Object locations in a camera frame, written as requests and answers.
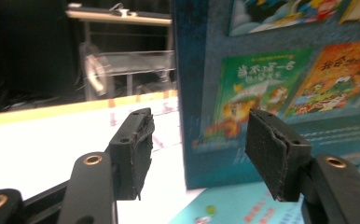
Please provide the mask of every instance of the white surface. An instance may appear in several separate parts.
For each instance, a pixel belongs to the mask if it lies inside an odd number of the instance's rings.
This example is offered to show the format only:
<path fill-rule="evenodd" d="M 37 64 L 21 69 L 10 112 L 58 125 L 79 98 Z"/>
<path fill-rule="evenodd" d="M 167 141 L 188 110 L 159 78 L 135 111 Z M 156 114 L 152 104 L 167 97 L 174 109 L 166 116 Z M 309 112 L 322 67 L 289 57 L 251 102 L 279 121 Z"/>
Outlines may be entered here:
<path fill-rule="evenodd" d="M 177 102 L 164 103 L 0 125 L 0 189 L 17 189 L 25 200 L 68 180 L 78 157 L 104 151 L 128 114 L 148 106 L 156 125 L 153 161 L 142 201 L 118 202 L 119 223 L 168 223 L 201 190 L 186 191 Z"/>

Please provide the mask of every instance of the cartoon character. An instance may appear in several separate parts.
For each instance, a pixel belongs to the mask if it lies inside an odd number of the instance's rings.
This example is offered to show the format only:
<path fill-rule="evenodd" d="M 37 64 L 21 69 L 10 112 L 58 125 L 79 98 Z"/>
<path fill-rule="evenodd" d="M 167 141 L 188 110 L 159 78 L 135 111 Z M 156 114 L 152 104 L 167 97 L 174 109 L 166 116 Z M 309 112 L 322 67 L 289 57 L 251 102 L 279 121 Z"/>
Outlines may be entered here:
<path fill-rule="evenodd" d="M 286 98 L 287 87 L 280 86 L 270 93 L 270 99 L 268 100 L 268 103 L 279 104 L 280 102 L 283 102 Z"/>
<path fill-rule="evenodd" d="M 341 96 L 336 96 L 332 99 L 326 99 L 322 102 L 319 102 L 316 107 L 321 108 L 319 111 L 326 111 L 343 107 L 346 103 L 347 96 L 346 94 L 342 94 Z"/>
<path fill-rule="evenodd" d="M 313 96 L 315 94 L 319 93 L 319 90 L 322 89 L 324 87 L 324 83 L 323 82 L 318 82 L 316 84 L 314 84 L 313 86 L 311 86 L 310 88 L 306 88 L 304 90 L 304 92 L 302 93 L 302 95 L 304 96 Z"/>
<path fill-rule="evenodd" d="M 298 115 L 307 114 L 310 109 L 311 109 L 310 105 L 300 105 L 296 109 L 296 114 Z"/>
<path fill-rule="evenodd" d="M 215 133 L 223 132 L 224 136 L 229 138 L 236 138 L 241 132 L 241 125 L 249 120 L 249 111 L 251 108 L 259 108 L 261 96 L 250 98 L 244 101 L 224 104 L 222 119 L 209 126 L 205 134 L 207 136 Z"/>
<path fill-rule="evenodd" d="M 333 99 L 336 96 L 339 96 L 343 93 L 346 93 L 349 97 L 349 93 L 353 91 L 353 87 L 354 87 L 354 83 L 352 77 L 350 76 L 339 77 L 335 81 L 335 85 L 331 87 L 329 90 L 326 90 L 320 93 L 319 95 L 315 95 L 311 97 L 311 102 L 316 104 L 326 99 Z"/>

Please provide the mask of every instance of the green book cover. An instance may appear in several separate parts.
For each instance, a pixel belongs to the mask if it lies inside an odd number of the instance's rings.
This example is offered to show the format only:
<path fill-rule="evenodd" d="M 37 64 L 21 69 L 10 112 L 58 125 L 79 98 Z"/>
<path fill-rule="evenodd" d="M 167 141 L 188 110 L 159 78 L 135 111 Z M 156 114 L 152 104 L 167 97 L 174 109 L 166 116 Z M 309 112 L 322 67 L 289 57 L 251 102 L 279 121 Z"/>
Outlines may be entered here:
<path fill-rule="evenodd" d="M 250 108 L 278 115 L 311 53 L 311 49 L 293 49 L 223 59 L 215 115 L 205 139 L 237 138 Z"/>

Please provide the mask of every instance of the white table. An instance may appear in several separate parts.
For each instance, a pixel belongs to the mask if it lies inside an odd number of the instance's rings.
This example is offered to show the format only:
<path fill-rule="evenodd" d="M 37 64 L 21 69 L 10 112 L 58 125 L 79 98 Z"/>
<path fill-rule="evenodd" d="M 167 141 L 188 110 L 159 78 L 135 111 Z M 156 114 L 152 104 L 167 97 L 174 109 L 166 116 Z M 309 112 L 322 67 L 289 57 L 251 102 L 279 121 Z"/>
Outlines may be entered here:
<path fill-rule="evenodd" d="M 104 151 L 128 113 L 149 106 L 156 131 L 142 201 L 118 202 L 118 218 L 119 223 L 168 223 L 201 192 L 186 191 L 174 100 L 0 124 L 0 189 L 18 189 L 25 200 L 62 183 L 79 156 Z M 161 113 L 164 104 L 167 113 Z"/>

